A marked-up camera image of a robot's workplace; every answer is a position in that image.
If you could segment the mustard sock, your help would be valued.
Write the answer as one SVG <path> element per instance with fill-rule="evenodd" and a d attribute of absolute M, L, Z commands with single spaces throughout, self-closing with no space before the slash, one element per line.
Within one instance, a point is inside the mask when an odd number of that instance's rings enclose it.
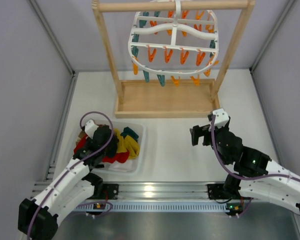
<path fill-rule="evenodd" d="M 117 143 L 117 151 L 116 153 L 119 154 L 119 153 L 126 153 L 128 151 L 126 145 L 125 145 L 125 139 L 123 136 L 121 136 L 121 133 L 120 131 L 115 128 L 114 129 L 114 132 L 115 132 L 115 135 L 118 139 L 118 143 Z"/>
<path fill-rule="evenodd" d="M 131 136 L 126 136 L 124 138 L 124 143 L 126 149 L 129 151 L 129 160 L 135 159 L 139 156 L 140 153 L 140 145 L 133 139 Z"/>

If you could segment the teal sock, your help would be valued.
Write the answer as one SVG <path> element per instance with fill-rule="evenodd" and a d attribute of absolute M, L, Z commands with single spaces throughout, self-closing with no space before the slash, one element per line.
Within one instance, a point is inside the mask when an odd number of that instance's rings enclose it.
<path fill-rule="evenodd" d="M 134 139 L 136 142 L 138 142 L 139 135 L 130 127 L 125 127 L 123 131 L 120 134 L 123 138 L 126 138 L 127 136 L 130 136 L 132 139 Z"/>

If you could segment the white round clip hanger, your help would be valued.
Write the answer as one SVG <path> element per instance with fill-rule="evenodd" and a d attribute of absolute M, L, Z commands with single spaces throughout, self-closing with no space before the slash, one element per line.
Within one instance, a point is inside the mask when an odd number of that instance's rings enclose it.
<path fill-rule="evenodd" d="M 183 10 L 181 1 L 175 1 L 175 10 L 138 11 L 128 39 L 128 53 L 133 73 L 195 78 L 210 76 L 211 69 L 219 63 L 218 19 L 213 10 Z M 183 66 L 194 57 L 191 70 L 163 70 L 155 67 L 156 60 L 165 64 Z"/>

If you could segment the dark navy sock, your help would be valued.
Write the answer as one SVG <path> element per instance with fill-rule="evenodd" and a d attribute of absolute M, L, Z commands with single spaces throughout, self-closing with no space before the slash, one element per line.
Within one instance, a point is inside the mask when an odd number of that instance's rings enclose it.
<path fill-rule="evenodd" d="M 112 134 L 111 140 L 108 143 L 108 145 L 105 147 L 105 156 L 108 158 L 114 158 L 115 155 L 117 154 L 118 150 L 118 138 L 116 136 L 115 130 L 111 130 L 108 125 L 101 125 L 100 127 L 101 131 L 101 136 L 103 137 L 102 139 L 102 144 L 105 144 L 109 139 Z"/>

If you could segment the red sock with white pattern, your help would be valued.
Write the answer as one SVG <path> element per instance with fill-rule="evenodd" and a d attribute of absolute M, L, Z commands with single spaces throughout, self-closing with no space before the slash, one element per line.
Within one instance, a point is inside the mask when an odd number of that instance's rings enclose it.
<path fill-rule="evenodd" d="M 123 164 L 123 163 L 125 163 L 128 160 L 129 156 L 130 156 L 130 152 L 129 151 L 120 152 L 120 153 L 116 153 L 114 157 L 105 156 L 102 159 L 102 162 L 103 163 L 109 163 L 109 164 L 113 164 L 115 162 L 118 162 L 120 164 Z"/>

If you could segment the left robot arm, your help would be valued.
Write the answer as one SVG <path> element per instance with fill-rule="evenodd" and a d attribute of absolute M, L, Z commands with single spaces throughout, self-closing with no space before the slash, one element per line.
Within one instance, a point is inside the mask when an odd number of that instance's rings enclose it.
<path fill-rule="evenodd" d="M 51 240 L 76 207 L 102 194 L 104 181 L 93 169 L 116 154 L 117 131 L 105 124 L 84 131 L 64 170 L 39 194 L 20 203 L 17 227 L 27 239 Z"/>

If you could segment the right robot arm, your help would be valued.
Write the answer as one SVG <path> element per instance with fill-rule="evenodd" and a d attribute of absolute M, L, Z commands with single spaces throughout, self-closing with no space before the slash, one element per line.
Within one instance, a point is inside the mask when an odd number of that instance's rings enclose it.
<path fill-rule="evenodd" d="M 262 200 L 281 206 L 300 216 L 300 176 L 272 160 L 267 154 L 243 145 L 243 140 L 230 131 L 230 122 L 210 123 L 190 128 L 191 144 L 210 146 L 221 167 L 227 172 L 222 191 L 227 198 Z"/>

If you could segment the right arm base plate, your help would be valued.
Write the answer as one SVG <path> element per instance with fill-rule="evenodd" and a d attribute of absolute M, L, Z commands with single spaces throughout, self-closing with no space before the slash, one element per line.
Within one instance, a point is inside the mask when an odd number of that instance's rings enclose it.
<path fill-rule="evenodd" d="M 228 203 L 233 200 L 250 200 L 251 197 L 241 196 L 239 186 L 222 183 L 212 183 L 207 185 L 208 198 L 220 203 Z"/>

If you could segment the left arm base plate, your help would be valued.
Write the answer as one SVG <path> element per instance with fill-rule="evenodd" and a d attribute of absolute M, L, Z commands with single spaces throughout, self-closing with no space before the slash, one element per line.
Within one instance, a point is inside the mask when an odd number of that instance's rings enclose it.
<path fill-rule="evenodd" d="M 99 198 L 101 200 L 117 200 L 119 185 L 115 183 L 104 183 Z"/>

